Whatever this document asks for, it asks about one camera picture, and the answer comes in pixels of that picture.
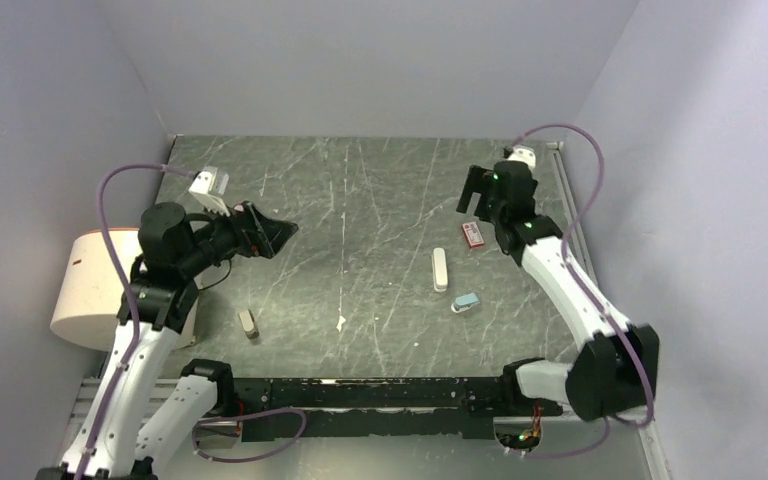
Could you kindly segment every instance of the white cylinder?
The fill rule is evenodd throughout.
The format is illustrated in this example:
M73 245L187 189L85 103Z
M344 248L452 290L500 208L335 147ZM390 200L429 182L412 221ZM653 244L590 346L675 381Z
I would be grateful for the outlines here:
M131 264L142 252L137 229L111 229L110 237L125 274L130 277ZM109 351L113 345L122 292L122 283L107 254L101 232L96 230L78 237L72 244L66 275L51 319L51 331L82 347ZM175 348L187 346L192 341L195 315L194 304Z

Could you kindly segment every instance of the white foam bar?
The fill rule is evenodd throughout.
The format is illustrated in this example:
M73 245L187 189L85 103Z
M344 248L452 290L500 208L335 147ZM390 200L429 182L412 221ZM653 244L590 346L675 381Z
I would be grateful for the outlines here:
M240 317L240 323L243 325L243 331L246 333L246 336L249 338L257 338L259 332L251 310L241 310L237 312L237 316Z
M434 273L434 291L445 292L449 288L449 272L446 269L446 251L435 248L431 253L431 270Z

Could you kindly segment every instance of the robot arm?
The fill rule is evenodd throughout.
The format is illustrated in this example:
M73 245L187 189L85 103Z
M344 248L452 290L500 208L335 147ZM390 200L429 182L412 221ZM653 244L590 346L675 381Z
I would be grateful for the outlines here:
M123 358L134 332L123 296L99 394L60 466L40 470L38 480L72 479L78 471L84 478L154 479L152 472L165 467L205 414L239 412L230 366L196 359L184 368L175 395L140 428L155 380L198 296L193 279L235 255L273 258L298 230L293 223L264 216L250 202L227 207L221 198L226 185L227 174L205 169L190 192L207 214L187 214L177 203L160 203L143 213L138 233L142 254L131 268L129 285L140 314L137 347ZM194 231L194 220L207 224ZM87 452L88 435L101 417L95 448Z
M653 392L657 334L650 326L633 325L611 306L574 258L562 258L560 229L551 218L535 212L534 152L516 146L505 157L493 169L470 167L457 210L466 213L472 195L479 194L475 215L493 224L502 253L510 255L546 291L578 350L571 365L542 358L517 362L513 367L519 394L568 404L586 421L645 405L640 376L604 314L630 339ZM584 288L568 269L578 273Z

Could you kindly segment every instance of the purple cable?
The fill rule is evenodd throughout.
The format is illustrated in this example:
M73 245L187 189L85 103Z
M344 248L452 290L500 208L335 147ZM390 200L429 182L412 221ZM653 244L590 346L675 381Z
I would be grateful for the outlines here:
M611 434L611 422L609 422L608 419L604 417L603 420L605 420L605 431L602 432L602 436L599 438L599 440L596 440L591 445L579 448L578 450L571 450L569 452L561 453L526 453L525 458L536 458L538 460L558 460L561 458L575 457L577 455L590 453L593 450L601 447L602 444L605 443L605 440L608 439L608 435Z
M115 367L116 370L113 372L113 376L110 377L110 383L107 384L107 388L105 388L104 393L101 394L101 401L98 404L95 421L93 421L89 435L87 436L86 449L83 455L81 455L81 460L78 462L78 467L75 470L75 480L81 480L84 476L90 457L92 456L91 453L98 440L98 432L101 430L102 425L104 425L104 419L107 416L107 410L110 407L110 399L113 396L114 390L116 390L119 378L122 376L124 366L130 362L131 356L134 354L134 350L137 349L137 344L139 344L140 341L140 314L139 311L137 311L137 299L134 297L134 292L131 291L128 276L125 274L125 270L119 262L119 256L116 255L113 240L110 238L110 226L107 224L107 217L104 215L104 189L107 187L107 183L117 174L124 172L125 170L137 169L158 170L163 173L174 173L188 178L195 177L193 172L183 168L155 163L135 163L131 165L123 165L113 170L98 184L98 189L95 192L95 209L98 221L101 224L101 236L104 239L104 246L107 247L107 253L110 255L110 260L113 262L113 268L116 269L116 275L119 277L119 281L122 282L122 287L125 289L125 298L128 301L128 308L131 310L131 320L134 324L134 335L131 337L131 342L125 349L125 352L122 354L122 360Z
M570 273L570 276L573 278L575 283L579 286L579 288L581 288L581 291L584 292L584 294L590 300L590 303L592 303L593 306L596 307L597 310L599 310L599 313L605 317L605 320L608 322L611 328L614 329L614 332L616 332L617 337L620 339L620 343L622 343L623 348L626 349L629 357L631 358L631 363L634 365L634 369L637 371L637 375L640 376L640 382L643 386L643 394L646 397L646 417L643 419L643 421L636 422L633 420L625 420L616 415L612 415L612 416L620 423L623 423L626 425L633 425L637 428L644 428L647 425L649 425L652 422L652 419L655 417L655 395L652 392L652 385L649 383L649 376L646 375L646 370L643 368L643 362L640 361L640 357L637 355L637 352L634 351L634 347L631 345L631 341L629 341L625 332L623 332L620 326L617 324L617 321L614 320L614 317L611 316L610 312L607 311L607 309L605 308L605 305L602 305L602 302L599 301L599 298L596 296L595 292L590 290L590 288L584 282L584 279L581 278L578 272L574 268L572 268L570 264L570 238L572 237L572 234L575 231L575 229L581 225L581 220L584 218L584 215L586 215L587 212L590 210L590 207L593 206L593 203L596 201L596 197L599 195L599 191L602 189L602 184L604 183L604 180L605 180L605 157L602 155L602 149L599 147L599 143L596 142L596 139L593 138L592 135L587 133L581 127L572 125L570 123L550 123L547 125L541 125L539 127L532 128L531 130L528 130L527 132L517 137L513 141L513 145L518 145L522 140L524 140L529 135L532 135L536 132L539 132L540 130L544 130L547 128L565 128L567 130L572 130L578 133L579 135L581 135L582 137L584 137L593 147L593 150L596 152L596 159L599 162L599 172L596 176L596 186L593 188L593 193L590 195L590 198L587 199L587 203L584 204L584 208L582 208L578 212L578 214L576 214L572 223L570 224L569 227L567 227L567 230L564 232L564 235L561 238L561 257L564 259L564 263L567 266L567 271ZM549 454L548 456L529 455L529 457L531 458L564 458L564 457L579 455L582 453L587 453L605 442L605 439L607 439L610 429L611 429L610 423L608 422L607 419L605 419L605 434L602 436L601 439L599 439L596 443L594 443L590 447L585 447L583 449L579 449L579 450L575 450L567 453Z
M298 415L302 419L302 424L299 427L299 431L296 432L295 435L293 435L293 438L288 440L285 444L281 445L280 447L276 448L275 450L262 453L260 455L255 455L254 457L247 457L247 458L222 458L222 457L214 457L213 455L208 455L204 453L203 451L199 450L198 448L198 441L196 440L196 428L203 427L206 425L213 425L216 422L243 422L246 420L254 420L256 418L263 418L263 417L271 417L273 415L281 415L284 413L292 413L295 415ZM304 429L307 427L307 415L305 415L304 411L299 410L298 408L276 408L275 410L266 410L265 412L258 412L258 413L250 413L248 415L242 415L239 417L224 417L224 418L208 418L206 420L199 420L196 422L196 426L193 428L192 433L192 440L193 440L193 450L196 453L196 455L200 456L201 458L204 458L206 460L210 460L211 462L219 462L219 463L248 463L248 462L256 462L258 460L263 460L264 458L269 458L275 455L278 455L279 453L283 452L284 450L290 448L296 441L301 438L302 433L304 433Z

